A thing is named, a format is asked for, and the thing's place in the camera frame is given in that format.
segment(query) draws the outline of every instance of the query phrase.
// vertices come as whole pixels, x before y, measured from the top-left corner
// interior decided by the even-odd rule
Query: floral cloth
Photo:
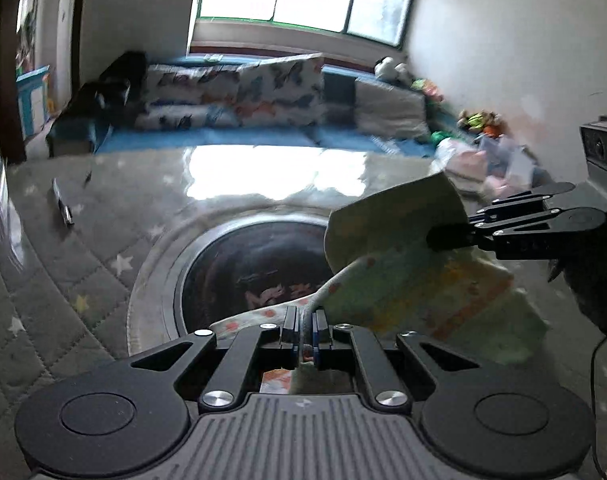
[[[397,186],[339,209],[325,238],[335,276],[315,294],[214,323],[219,338],[270,320],[288,304],[309,314],[323,307],[328,322],[372,329],[380,338],[414,330],[503,364],[523,362],[547,330],[512,274],[477,248],[435,253],[426,244],[436,225],[467,221],[443,173]]]
[[[218,105],[153,106],[137,117],[134,126],[139,130],[189,130],[207,126],[233,128],[238,126],[234,112]]]
[[[279,57],[238,68],[237,115],[244,126],[308,126],[323,120],[321,54]]]
[[[325,116],[324,63],[323,55],[309,54],[239,66],[155,65],[148,69],[144,99],[177,107],[222,105],[242,126],[309,126]]]

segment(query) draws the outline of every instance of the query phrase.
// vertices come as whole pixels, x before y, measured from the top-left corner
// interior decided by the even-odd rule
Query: pillow
[[[321,54],[277,57],[238,67],[235,111],[244,126],[308,126],[323,122]]]
[[[423,94],[360,78],[355,88],[355,120],[360,132],[399,139],[429,137]]]
[[[232,106],[237,100],[238,82],[236,66],[183,68],[155,65],[148,69],[144,99],[148,102],[160,100]]]
[[[137,117],[134,127],[139,130],[190,130],[192,128],[225,128],[239,126],[232,110],[209,106],[155,106]]]

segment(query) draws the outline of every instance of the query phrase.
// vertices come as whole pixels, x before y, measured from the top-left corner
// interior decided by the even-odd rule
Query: textured grip pad
[[[137,480],[472,479],[427,450],[408,419],[358,396],[253,394],[230,413],[204,415],[164,462]],[[47,477],[37,475],[34,480]]]

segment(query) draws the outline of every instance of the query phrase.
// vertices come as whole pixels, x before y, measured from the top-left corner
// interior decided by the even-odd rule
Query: floor
[[[29,144],[41,139],[43,147],[45,135]],[[30,152],[42,153],[37,146]],[[24,264],[19,271],[0,258],[0,478],[20,480],[27,473],[13,435],[13,415],[26,395],[127,355],[128,297],[171,221],[190,213],[206,229],[222,210],[239,215],[267,205],[301,206],[301,201],[333,208],[395,184],[385,180],[395,171],[409,180],[408,158],[346,153],[202,146],[31,160],[10,168],[8,186],[24,229],[14,249],[23,251]],[[77,222],[64,234],[48,202],[55,176]],[[511,262],[509,267],[551,326],[541,373],[555,374],[587,400],[589,359],[599,332],[581,315],[562,278],[546,282],[545,262]],[[599,456],[606,466],[607,345],[597,360],[597,397]],[[590,459],[580,476],[598,478]]]

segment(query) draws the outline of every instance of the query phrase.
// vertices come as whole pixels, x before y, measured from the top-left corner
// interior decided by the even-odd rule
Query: silver screw
[[[376,396],[377,402],[383,406],[400,406],[408,402],[408,396],[397,390],[381,392]]]
[[[215,408],[221,408],[232,403],[234,396],[230,392],[224,390],[213,390],[206,394],[203,394],[203,402],[208,406]]]

